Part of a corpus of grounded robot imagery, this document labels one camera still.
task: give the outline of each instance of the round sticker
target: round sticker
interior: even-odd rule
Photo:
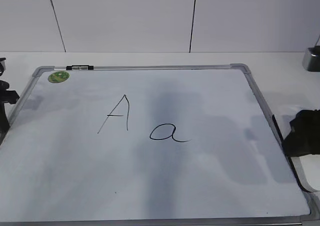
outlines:
[[[50,74],[48,81],[53,84],[62,83],[69,78],[69,73],[65,71],[58,71]]]

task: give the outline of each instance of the white table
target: white table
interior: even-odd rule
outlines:
[[[249,66],[271,111],[275,114],[283,136],[290,132],[289,121],[302,109],[320,108],[320,73],[302,67],[302,52],[284,53],[47,53],[1,52],[6,57],[6,71],[1,80],[21,94],[39,66],[168,66],[226,65]],[[293,159],[303,186],[320,191],[320,155]]]

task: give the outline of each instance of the whiteboard surface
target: whiteboard surface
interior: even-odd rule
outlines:
[[[51,73],[1,146],[0,221],[309,214],[240,70]]]

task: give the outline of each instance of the white wall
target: white wall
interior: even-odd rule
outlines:
[[[0,51],[64,52],[50,0],[0,0]]]
[[[196,0],[192,52],[299,52],[320,34],[319,0]]]
[[[52,0],[67,52],[189,52],[194,0]],[[319,0],[196,0],[192,52],[296,52]],[[0,0],[0,51],[63,52],[50,0]]]
[[[52,0],[67,52],[188,52],[194,0]]]

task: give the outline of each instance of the white surface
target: white surface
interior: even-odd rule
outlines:
[[[67,52],[189,52],[194,0],[53,0]]]
[[[10,82],[11,89],[21,94],[39,66],[90,64],[95,66],[165,66],[165,65],[226,65],[247,64],[252,75],[276,115],[283,136],[290,131],[289,122],[302,109],[319,109],[320,73],[302,67],[304,54],[287,53],[24,53],[4,52],[6,71],[1,80]],[[6,105],[7,112],[12,108]],[[320,160],[304,166],[309,184],[320,190]]]
[[[51,73],[2,144],[1,221],[310,213],[240,70],[82,71],[58,84]],[[124,94],[128,131],[125,116],[110,117],[97,134]],[[127,106],[112,114],[126,115]],[[190,141],[151,140],[161,124]]]
[[[64,52],[50,0],[0,0],[0,51]]]
[[[319,0],[196,0],[192,52],[304,52]]]

